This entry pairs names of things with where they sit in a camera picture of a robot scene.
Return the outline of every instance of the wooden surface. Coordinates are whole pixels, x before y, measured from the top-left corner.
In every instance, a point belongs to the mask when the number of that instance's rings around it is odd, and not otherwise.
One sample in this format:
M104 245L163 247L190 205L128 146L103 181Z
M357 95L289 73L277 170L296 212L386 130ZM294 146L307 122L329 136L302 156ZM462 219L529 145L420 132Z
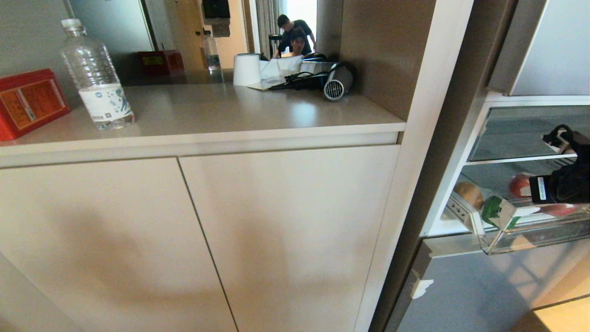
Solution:
M436 0L343 2L340 60L358 69L355 89L407 120Z
M590 331L590 297L535 310L534 313L551 332Z
M398 151L181 158L240 332L352 332Z
M0 252L84 331L235 331L176 159L0 170L0 187Z
M331 61L340 58L342 39L343 0L320 0L317 2L317 51Z
M86 110L78 108L17 140L0 142L0 164L2 157L16 157L18 162L21 156L31 154L118 148L166 150L180 144L239 142L243 149L256 139L314 137L321 141L339 135L386 133L392 140L405 128L399 118L359 95L331 102L320 91L261 92L230 84L138 86L125 87L125 92L137 117L133 126L99 131ZM351 145L366 144L374 142L360 138ZM272 149L284 147L279 144ZM148 151L132 157L154 157L158 153Z

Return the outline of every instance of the man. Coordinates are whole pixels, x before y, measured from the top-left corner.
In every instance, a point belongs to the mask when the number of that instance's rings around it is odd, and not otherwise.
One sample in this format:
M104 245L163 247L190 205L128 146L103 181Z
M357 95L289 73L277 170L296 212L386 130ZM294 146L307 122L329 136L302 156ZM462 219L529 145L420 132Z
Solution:
M283 57L296 57L303 55L303 48L305 47L305 40L307 35L301 28L291 30L291 47L293 51L283 54Z
M287 46L291 44L291 42L295 39L293 38L293 30L295 28L301 28L306 35L305 38L305 45L303 46L303 51L301 52L302 55L306 55L312 52L312 49L309 47L309 41L307 40L307 36L312 39L313 42L313 50L316 50L316 39L313 36L312 30L309 28L307 23L302 19L296 19L295 21L290 21L286 15L281 15L277 19L277 24L280 28L284 30L283 39L281 43L278 45L278 49L275 50L273 57L276 58L278 55L285 51Z

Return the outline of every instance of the beige cabinet door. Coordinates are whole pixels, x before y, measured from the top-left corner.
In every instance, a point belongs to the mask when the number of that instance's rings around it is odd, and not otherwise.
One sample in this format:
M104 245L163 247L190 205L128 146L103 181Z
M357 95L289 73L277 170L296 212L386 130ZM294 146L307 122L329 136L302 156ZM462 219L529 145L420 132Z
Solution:
M175 158L4 169L0 188L0 252L84 331L235 331Z
M240 332L353 330L397 154L181 158Z

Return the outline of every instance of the black t-shirt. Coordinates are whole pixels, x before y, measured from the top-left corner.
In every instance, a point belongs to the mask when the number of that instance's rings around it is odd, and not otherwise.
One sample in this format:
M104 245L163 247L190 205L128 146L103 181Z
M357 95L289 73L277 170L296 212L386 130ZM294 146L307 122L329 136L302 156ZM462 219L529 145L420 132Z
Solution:
M310 33L312 33L312 30L309 28L309 26L307 25L307 23L305 23L305 21L303 21L302 19L296 19L295 21L293 21L293 29L291 29L289 32L285 32L283 34L283 39L281 39L281 43L278 45L278 51L279 51L279 53L285 52L285 49L287 47L291 46L291 40L292 40L291 33L296 28L303 29L303 32L305 32L305 35L306 35L306 38L305 38L305 46L303 46L303 51L301 53L303 55L306 55L306 54L312 52L312 48L309 47L309 40L307 38L307 36Z

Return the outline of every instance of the refrigerator door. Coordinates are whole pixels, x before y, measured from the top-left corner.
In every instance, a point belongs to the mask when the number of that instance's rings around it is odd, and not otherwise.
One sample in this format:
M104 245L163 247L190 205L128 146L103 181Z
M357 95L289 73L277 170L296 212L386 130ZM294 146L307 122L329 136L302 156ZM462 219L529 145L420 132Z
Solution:
M588 95L590 2L520 0L488 87L508 96Z
M385 331L510 331L590 293L588 266L588 240L487 256L472 235L425 239Z

